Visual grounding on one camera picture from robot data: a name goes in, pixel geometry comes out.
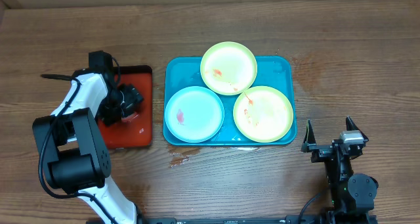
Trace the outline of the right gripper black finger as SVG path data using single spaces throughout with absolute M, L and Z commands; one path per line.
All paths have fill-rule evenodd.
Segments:
M 356 131 L 356 130 L 358 130 L 358 127 L 353 122 L 353 120 L 352 120 L 352 118 L 350 116 L 347 116 L 345 121 L 346 121 L 346 130 L 347 131 Z
M 306 133 L 304 136 L 303 146 L 312 146 L 316 144 L 314 131 L 310 119 L 306 121 Z

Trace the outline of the light blue plate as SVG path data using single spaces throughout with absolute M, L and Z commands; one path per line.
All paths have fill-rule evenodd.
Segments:
M 216 135 L 222 127 L 224 106 L 212 90 L 190 86 L 169 99 L 164 119 L 169 132 L 177 139 L 200 143 Z

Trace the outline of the green and pink sponge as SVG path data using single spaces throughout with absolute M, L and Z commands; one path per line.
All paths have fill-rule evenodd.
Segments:
M 129 123 L 129 122 L 132 122 L 135 118 L 137 118 L 138 117 L 138 113 L 137 112 L 134 112 L 133 114 L 131 114 L 130 116 L 127 116 L 127 117 L 125 117 L 125 118 L 122 118 L 121 119 L 121 121 L 123 122 L 123 123 Z

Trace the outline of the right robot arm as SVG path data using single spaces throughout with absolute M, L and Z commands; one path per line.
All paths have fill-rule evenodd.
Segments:
M 368 137 L 346 118 L 346 130 L 329 145 L 318 145 L 310 120 L 306 123 L 306 133 L 302 152 L 311 153 L 311 162 L 321 162 L 325 166 L 328 186 L 311 198 L 302 208 L 297 223 L 353 223 L 374 224 L 377 217 L 370 215 L 379 184 L 376 179 L 363 173 L 354 173 L 351 161 L 360 157 Z M 317 216 L 304 216 L 313 201 L 326 192 L 331 193 L 331 208 L 324 208 Z

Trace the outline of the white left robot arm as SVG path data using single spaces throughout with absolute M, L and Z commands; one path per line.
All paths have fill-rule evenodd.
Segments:
M 113 124 L 133 114 L 142 98 L 133 85 L 120 80 L 136 71 L 135 66 L 95 67 L 70 76 L 47 74 L 47 79 L 69 81 L 71 88 L 51 115 L 32 125 L 43 190 L 53 198 L 83 200 L 101 223 L 144 221 L 112 179 L 110 155 L 97 124 Z

